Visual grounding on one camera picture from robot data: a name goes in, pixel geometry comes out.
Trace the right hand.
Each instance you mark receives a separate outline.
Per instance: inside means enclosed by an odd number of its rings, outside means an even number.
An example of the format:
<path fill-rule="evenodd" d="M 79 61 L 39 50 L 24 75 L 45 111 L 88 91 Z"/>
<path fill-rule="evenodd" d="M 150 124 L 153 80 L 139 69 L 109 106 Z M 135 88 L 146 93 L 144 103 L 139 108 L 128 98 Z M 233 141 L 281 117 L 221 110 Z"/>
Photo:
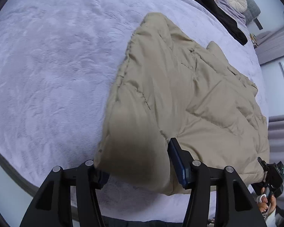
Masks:
<path fill-rule="evenodd" d="M 261 188 L 261 194 L 257 198 L 257 206 L 262 214 L 269 217 L 275 212 L 275 209 L 277 208 L 277 199 L 273 194 L 271 194 L 270 197 L 267 197 L 267 195 L 265 194 L 267 190 L 267 187 Z"/>

